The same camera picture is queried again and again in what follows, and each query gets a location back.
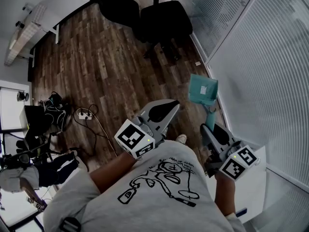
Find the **ribbed glass panel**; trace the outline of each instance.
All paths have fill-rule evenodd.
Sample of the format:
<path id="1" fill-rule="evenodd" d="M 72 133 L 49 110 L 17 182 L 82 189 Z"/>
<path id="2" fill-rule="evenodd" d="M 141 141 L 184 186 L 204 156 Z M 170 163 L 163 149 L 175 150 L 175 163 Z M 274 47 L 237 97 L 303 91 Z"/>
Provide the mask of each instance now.
<path id="1" fill-rule="evenodd" d="M 309 226 L 309 194 L 267 172 L 264 211 L 251 220 L 259 232 L 303 232 Z"/>
<path id="2" fill-rule="evenodd" d="M 233 134 L 309 186 L 309 0 L 254 0 L 209 65 Z"/>
<path id="3" fill-rule="evenodd" d="M 193 30 L 209 57 L 248 0 L 178 0 L 191 18 Z"/>

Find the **person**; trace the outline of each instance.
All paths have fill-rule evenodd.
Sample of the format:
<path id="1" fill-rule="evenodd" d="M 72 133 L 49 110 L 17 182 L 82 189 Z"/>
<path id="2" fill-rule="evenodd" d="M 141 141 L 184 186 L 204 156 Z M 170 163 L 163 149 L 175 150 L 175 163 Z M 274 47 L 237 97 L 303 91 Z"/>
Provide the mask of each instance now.
<path id="1" fill-rule="evenodd" d="M 127 152 L 90 174 L 79 171 L 48 204 L 46 232 L 74 218 L 83 232 L 244 232 L 235 215 L 235 184 L 216 175 L 215 201 L 186 136 L 166 140 L 136 161 Z"/>
<path id="2" fill-rule="evenodd" d="M 59 170 L 67 161 L 72 162 Z M 42 165 L 30 165 L 26 169 L 3 169 L 0 173 L 0 189 L 12 193 L 25 191 L 32 200 L 46 206 L 35 190 L 40 187 L 63 184 L 79 165 L 83 168 L 86 167 L 77 156 L 77 151 L 72 151 Z"/>

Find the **white desk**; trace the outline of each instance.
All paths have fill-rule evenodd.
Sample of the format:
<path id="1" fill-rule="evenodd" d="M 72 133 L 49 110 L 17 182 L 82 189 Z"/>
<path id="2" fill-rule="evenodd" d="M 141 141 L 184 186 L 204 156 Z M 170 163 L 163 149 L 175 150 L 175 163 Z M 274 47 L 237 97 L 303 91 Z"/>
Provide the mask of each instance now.
<path id="1" fill-rule="evenodd" d="M 236 212 L 247 208 L 247 213 L 240 216 L 242 223 L 249 221 L 263 211 L 266 189 L 266 153 L 265 147 L 255 151 L 261 158 L 257 166 L 253 166 L 248 172 L 235 182 L 235 208 Z M 211 198 L 215 199 L 216 179 L 207 178 L 207 187 Z"/>

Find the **dark wood floor plank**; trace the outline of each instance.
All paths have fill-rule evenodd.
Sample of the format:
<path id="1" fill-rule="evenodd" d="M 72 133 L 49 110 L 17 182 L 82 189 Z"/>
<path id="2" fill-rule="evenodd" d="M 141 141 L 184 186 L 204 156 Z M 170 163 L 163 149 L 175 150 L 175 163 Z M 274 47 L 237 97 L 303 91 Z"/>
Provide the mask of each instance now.
<path id="1" fill-rule="evenodd" d="M 153 4 L 153 0 L 135 1 L 141 8 Z M 160 45 L 150 58 L 144 59 L 149 45 L 138 41 L 131 28 L 107 20 L 99 6 L 91 4 L 60 25 L 60 42 L 54 42 L 51 34 L 36 48 L 32 73 L 35 103 L 56 91 L 74 108 L 96 104 L 96 116 L 119 154 L 122 150 L 113 136 L 127 118 L 131 119 L 148 102 L 177 99 L 181 108 L 169 127 L 168 139 L 187 134 L 187 145 L 201 162 L 206 160 L 208 153 L 203 150 L 199 134 L 206 115 L 201 106 L 188 100 L 188 87 L 191 73 L 207 76 L 207 72 L 203 64 L 195 64 L 202 60 L 190 37 L 172 40 L 182 56 L 178 61 Z M 87 124 L 105 135 L 95 118 Z M 72 120 L 55 144 L 58 150 L 83 148 L 82 158 L 94 170 L 115 157 L 105 138 L 98 136 L 95 150 L 94 142 L 91 131 Z"/>

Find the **black chair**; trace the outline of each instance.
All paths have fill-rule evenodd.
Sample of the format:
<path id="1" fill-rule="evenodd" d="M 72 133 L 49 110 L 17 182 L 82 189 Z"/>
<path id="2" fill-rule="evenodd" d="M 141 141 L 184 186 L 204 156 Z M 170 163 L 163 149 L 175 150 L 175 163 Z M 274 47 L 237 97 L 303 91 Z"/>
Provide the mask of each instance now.
<path id="1" fill-rule="evenodd" d="M 140 12 L 134 0 L 94 0 L 99 4 L 101 13 L 110 21 L 131 27 L 135 37 L 141 42 L 149 42 L 151 48 L 144 54 L 145 58 L 160 43 L 164 49 L 171 47 L 174 58 L 180 58 L 171 39 L 188 36 L 192 33 L 192 25 L 183 6 L 178 1 L 167 1 L 144 8 Z"/>

